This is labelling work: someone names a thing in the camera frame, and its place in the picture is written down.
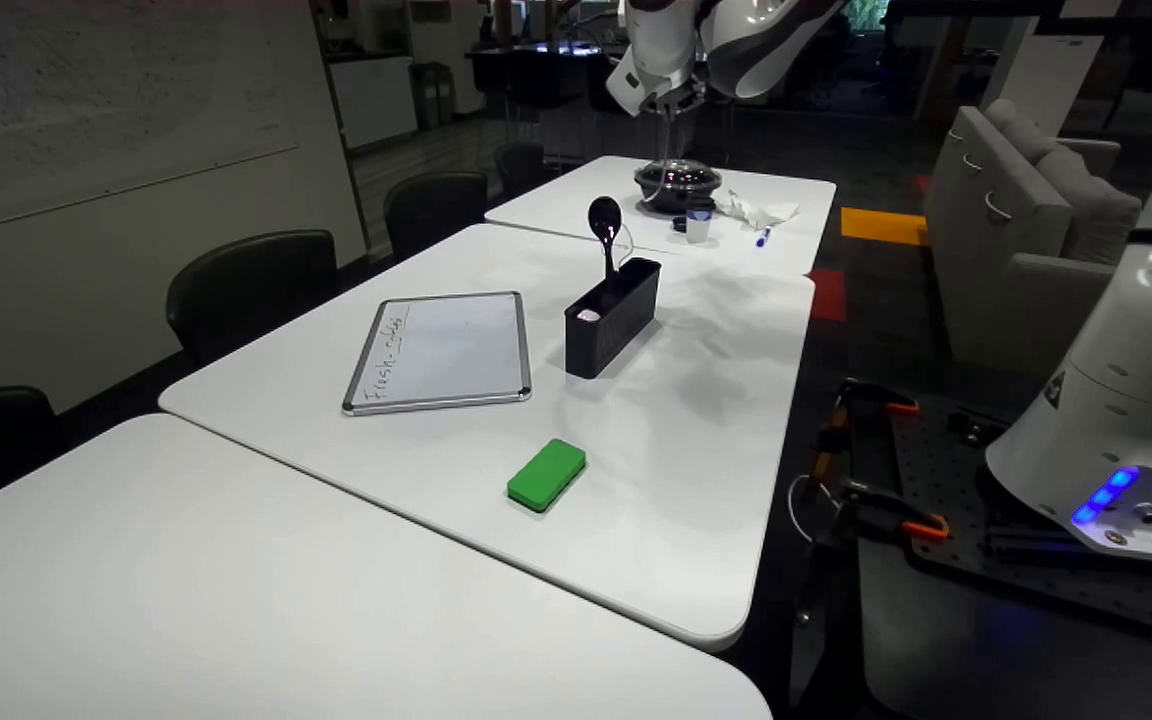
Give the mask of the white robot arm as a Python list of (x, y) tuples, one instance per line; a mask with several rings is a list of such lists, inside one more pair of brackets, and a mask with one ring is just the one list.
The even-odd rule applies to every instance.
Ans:
[[(760, 101), (843, 4), (624, 0), (630, 52), (604, 87), (630, 114), (705, 92)], [(1073, 348), (984, 464), (1090, 553), (1152, 560), (1152, 191)]]

